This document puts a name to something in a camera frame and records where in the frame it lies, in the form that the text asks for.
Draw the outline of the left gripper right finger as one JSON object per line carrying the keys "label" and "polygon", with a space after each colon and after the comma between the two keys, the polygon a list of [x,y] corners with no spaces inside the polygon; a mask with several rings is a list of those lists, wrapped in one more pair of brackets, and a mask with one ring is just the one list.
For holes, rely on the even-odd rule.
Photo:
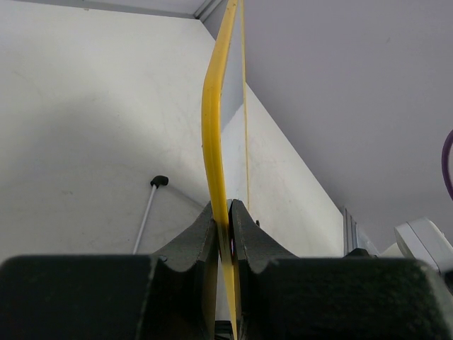
{"label": "left gripper right finger", "polygon": [[240,339],[451,339],[452,295],[415,259],[300,258],[231,204]]}

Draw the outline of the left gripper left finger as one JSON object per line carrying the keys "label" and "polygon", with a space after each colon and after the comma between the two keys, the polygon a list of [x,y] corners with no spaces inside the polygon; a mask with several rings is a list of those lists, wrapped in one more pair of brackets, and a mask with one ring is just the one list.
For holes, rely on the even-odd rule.
{"label": "left gripper left finger", "polygon": [[16,256],[1,265],[2,339],[212,339],[210,206],[153,254]]}

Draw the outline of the yellow framed whiteboard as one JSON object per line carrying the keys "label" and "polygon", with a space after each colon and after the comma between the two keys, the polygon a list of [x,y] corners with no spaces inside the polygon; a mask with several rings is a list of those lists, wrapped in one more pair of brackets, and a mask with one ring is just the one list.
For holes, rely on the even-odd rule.
{"label": "yellow framed whiteboard", "polygon": [[229,211],[248,201],[248,136],[242,1],[228,1],[202,90],[202,152],[233,337],[241,318],[238,265]]}

